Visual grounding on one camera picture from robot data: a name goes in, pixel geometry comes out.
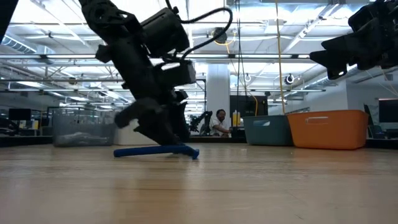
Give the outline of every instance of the person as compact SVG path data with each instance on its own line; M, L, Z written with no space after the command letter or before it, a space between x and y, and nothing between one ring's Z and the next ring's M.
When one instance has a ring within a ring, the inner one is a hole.
M217 111L216 116L211 118L210 128L212 136L221 136L228 138L231 131L229 130L228 122L225 120L225 110Z

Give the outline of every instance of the orange plastic bin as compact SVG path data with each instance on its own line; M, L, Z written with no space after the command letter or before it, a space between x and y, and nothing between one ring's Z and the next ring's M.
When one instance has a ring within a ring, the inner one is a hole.
M288 114L296 147L358 149L366 143L368 115L360 110Z

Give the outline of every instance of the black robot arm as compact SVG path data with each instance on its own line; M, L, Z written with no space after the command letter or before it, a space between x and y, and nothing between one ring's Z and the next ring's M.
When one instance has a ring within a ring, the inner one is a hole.
M199 117L191 116L191 122L189 125L189 130L194 132L199 132L198 125L200 122L205 119L204 128L206 133L210 132L210 118L213 115L212 111L205 111Z
M376 0L348 19L353 33L322 42L325 50L312 52L311 60L328 69L335 80L348 65L360 70L398 65L398 1Z
M188 96L184 91L175 91L175 87L196 82L193 64L185 57L223 34L185 51L190 44L182 24L227 11L230 17L225 32L233 20L230 9L219 8L183 21L178 9L172 9L169 1L166 2L167 8L140 23L135 15L118 9L110 0L80 0L88 26L106 42L98 47L96 58L104 63L113 61L124 80L123 88L130 90L135 99L116 115L116 125L123 128L138 119L139 127L135 131L160 145L179 144L189 138L184 116L187 103L182 102ZM176 57L184 51L182 58ZM164 63L153 65L149 57L162 58ZM179 65L162 69L168 63Z

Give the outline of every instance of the white pillar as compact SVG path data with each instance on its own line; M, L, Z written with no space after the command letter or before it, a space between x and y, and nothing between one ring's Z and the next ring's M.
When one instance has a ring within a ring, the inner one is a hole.
M231 125L229 111L230 77L228 64L209 64L206 76L207 111L212 111L213 116L219 109L226 112L225 120Z

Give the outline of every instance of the gray bin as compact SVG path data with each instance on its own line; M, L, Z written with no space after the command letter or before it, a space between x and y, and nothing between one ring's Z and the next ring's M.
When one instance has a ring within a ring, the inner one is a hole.
M243 118L246 141L260 146L293 146L289 120L284 115Z
M113 112L53 110L53 145L57 147L111 146L116 130L113 118Z

